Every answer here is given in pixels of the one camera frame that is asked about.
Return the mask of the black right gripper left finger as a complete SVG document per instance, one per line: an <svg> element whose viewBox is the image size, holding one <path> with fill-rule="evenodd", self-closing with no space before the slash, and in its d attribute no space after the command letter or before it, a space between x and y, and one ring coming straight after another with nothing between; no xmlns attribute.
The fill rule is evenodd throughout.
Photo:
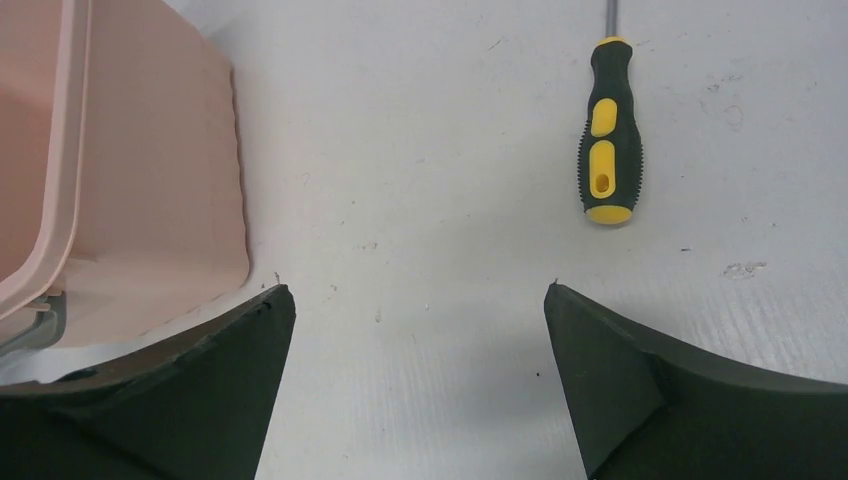
<svg viewBox="0 0 848 480"><path fill-rule="evenodd" d="M277 285L50 383L1 390L5 479L251 479L296 320Z"/></svg>

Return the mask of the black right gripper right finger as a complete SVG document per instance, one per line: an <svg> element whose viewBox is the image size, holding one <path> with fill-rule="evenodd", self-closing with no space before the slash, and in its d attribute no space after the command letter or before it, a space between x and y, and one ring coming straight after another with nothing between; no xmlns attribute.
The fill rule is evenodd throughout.
<svg viewBox="0 0 848 480"><path fill-rule="evenodd" d="M560 284L544 314L589 478L846 477L845 385L716 355Z"/></svg>

